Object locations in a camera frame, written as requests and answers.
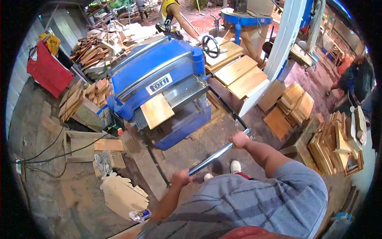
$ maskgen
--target man in yellow tank top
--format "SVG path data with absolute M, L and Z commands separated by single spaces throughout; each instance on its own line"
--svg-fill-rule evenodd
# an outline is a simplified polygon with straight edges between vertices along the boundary
M 178 22 L 171 24 L 174 17 Z M 171 36 L 178 40 L 183 40 L 183 35 L 179 31 L 180 28 L 183 28 L 186 33 L 200 42 L 195 31 L 191 29 L 180 14 L 180 7 L 177 0 L 163 0 L 160 6 L 159 22 L 156 24 L 156 28 L 160 33 L 163 32 L 166 36 Z

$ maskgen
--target handwheel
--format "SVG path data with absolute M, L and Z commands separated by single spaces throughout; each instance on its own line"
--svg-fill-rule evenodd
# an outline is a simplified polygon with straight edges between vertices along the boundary
M 208 47 L 208 42 L 212 40 L 215 44 L 215 47 L 213 47 L 212 49 L 210 49 Z M 202 47 L 203 47 L 203 51 L 211 58 L 217 58 L 219 55 L 220 55 L 220 46 L 219 44 L 217 43 L 217 41 L 215 40 L 215 38 L 213 37 L 210 37 L 210 36 L 204 36 L 202 38 Z

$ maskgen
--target plastic bottle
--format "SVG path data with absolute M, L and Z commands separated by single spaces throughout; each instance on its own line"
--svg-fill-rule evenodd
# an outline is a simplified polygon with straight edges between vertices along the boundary
M 131 211 L 129 212 L 129 216 L 134 221 L 137 221 L 139 223 L 143 223 L 146 217 L 150 216 L 150 212 L 148 210 L 144 211 Z

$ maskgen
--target white sneaker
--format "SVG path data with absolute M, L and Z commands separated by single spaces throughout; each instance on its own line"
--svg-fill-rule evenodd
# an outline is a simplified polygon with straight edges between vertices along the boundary
M 230 165 L 230 171 L 232 174 L 234 174 L 236 172 L 241 172 L 240 162 L 237 160 L 232 160 L 231 165 Z
M 204 175 L 203 180 L 204 180 L 204 181 L 207 181 L 208 179 L 213 178 L 213 177 L 214 177 L 214 176 L 208 172 L 208 173 L 206 173 L 206 174 Z

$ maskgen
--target yellow sign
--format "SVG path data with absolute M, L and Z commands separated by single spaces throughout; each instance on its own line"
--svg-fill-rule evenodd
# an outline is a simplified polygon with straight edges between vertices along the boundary
M 57 56 L 58 46 L 60 45 L 60 39 L 58 39 L 58 37 L 56 37 L 55 35 L 52 35 L 50 33 L 48 33 L 48 34 L 42 33 L 39 36 L 38 41 L 41 41 L 47 35 L 49 35 L 49 38 L 47 39 L 48 48 L 49 48 L 50 52 L 52 53 L 52 55 Z

